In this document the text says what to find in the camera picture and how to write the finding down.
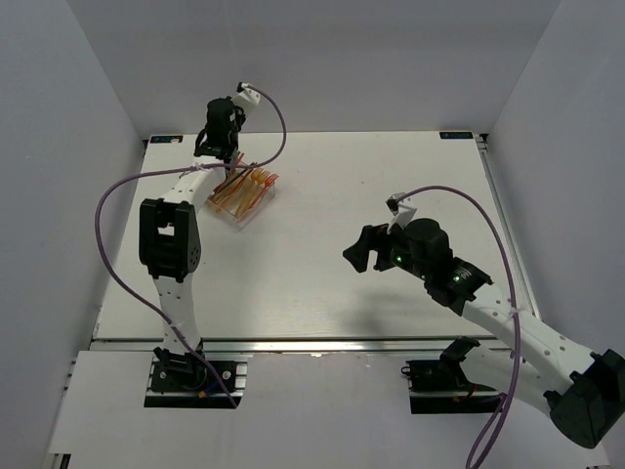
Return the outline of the red plastic fork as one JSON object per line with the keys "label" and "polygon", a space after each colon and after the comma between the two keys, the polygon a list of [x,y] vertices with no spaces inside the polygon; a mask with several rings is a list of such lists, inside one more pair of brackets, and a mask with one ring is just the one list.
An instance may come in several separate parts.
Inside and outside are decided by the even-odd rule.
{"label": "red plastic fork", "polygon": [[261,188],[255,193],[252,200],[247,206],[248,210],[252,210],[257,203],[265,196],[265,194],[273,187],[275,181],[279,178],[278,174],[270,173],[262,181]]}

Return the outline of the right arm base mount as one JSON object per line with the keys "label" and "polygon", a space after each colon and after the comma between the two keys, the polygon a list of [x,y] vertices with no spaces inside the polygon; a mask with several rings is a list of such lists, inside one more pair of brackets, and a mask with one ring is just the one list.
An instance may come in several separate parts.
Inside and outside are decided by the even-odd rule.
{"label": "right arm base mount", "polygon": [[501,394],[470,382],[461,364],[478,348],[478,340],[461,336],[435,360],[408,361],[400,373],[408,381],[410,412],[413,415],[485,414],[494,411]]}

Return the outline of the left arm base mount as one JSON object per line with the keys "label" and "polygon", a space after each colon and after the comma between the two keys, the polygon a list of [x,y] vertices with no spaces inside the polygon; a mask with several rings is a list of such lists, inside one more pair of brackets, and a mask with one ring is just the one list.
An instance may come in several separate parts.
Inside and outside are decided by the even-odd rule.
{"label": "left arm base mount", "polygon": [[156,347],[150,367],[145,408],[235,409],[240,403],[242,362],[210,361],[213,373],[195,356]]}

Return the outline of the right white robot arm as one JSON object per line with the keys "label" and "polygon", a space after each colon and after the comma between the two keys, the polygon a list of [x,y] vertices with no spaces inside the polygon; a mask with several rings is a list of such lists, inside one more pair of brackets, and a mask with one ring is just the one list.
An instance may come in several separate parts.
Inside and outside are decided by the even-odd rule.
{"label": "right white robot arm", "polygon": [[623,357],[612,349],[598,353],[580,345],[514,308],[488,274],[453,254],[438,222],[422,218],[404,225],[367,225],[343,256],[363,273],[370,253],[377,255],[376,271],[399,268],[419,278],[436,303],[513,351],[507,360],[475,341],[457,340],[440,366],[448,387],[513,384],[514,398],[543,412],[583,448],[595,448],[623,416]]}

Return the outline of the orange plastic fork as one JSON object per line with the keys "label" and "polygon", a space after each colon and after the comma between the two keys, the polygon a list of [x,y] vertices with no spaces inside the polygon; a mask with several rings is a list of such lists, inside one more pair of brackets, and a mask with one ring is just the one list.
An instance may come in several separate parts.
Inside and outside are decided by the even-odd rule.
{"label": "orange plastic fork", "polygon": [[271,172],[265,169],[255,170],[252,174],[252,185],[246,194],[245,201],[242,203],[241,208],[243,211],[250,209],[250,206],[254,203],[257,195],[266,186],[266,181],[271,178]]}
{"label": "orange plastic fork", "polygon": [[243,197],[241,198],[237,206],[237,210],[236,210],[237,217],[240,217],[247,209],[250,203],[250,198],[256,191],[261,180],[263,179],[264,173],[265,171],[263,169],[257,168],[250,174],[250,185],[247,188],[245,194],[243,195]]}

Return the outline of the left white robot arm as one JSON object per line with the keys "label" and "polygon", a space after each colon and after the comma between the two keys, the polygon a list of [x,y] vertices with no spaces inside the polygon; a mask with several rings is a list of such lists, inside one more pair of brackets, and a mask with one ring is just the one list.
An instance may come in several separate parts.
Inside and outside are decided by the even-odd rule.
{"label": "left white robot arm", "polygon": [[158,198],[146,198],[140,206],[139,257],[158,293],[163,321],[162,351],[182,357],[173,367],[173,378],[184,389],[200,387],[206,365],[191,356],[201,348],[192,299],[192,275],[199,266],[201,242],[197,212],[226,178],[221,165],[238,155],[238,133],[245,121],[243,107],[234,97],[207,104],[207,122],[197,136],[193,165],[173,187]]}

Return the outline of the red plastic chopstick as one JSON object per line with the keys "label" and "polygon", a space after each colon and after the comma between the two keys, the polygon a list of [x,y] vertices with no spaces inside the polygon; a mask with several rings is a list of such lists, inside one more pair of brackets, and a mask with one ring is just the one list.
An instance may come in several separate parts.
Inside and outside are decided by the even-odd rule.
{"label": "red plastic chopstick", "polygon": [[240,173],[245,168],[244,156],[245,156],[244,152],[239,153],[235,164],[228,171],[225,180],[215,189],[214,194],[217,194],[225,190],[229,185],[231,185],[239,177]]}
{"label": "red plastic chopstick", "polygon": [[218,203],[221,203],[224,199],[234,195],[234,193],[243,185],[243,183],[245,182],[246,178],[248,176],[250,176],[250,174],[253,172],[249,172],[247,175],[245,175],[243,178],[239,179],[238,181],[234,182],[232,185],[230,185],[229,187],[227,187],[225,190],[223,190],[222,192],[219,192],[217,194],[213,194],[212,196],[212,200]]}

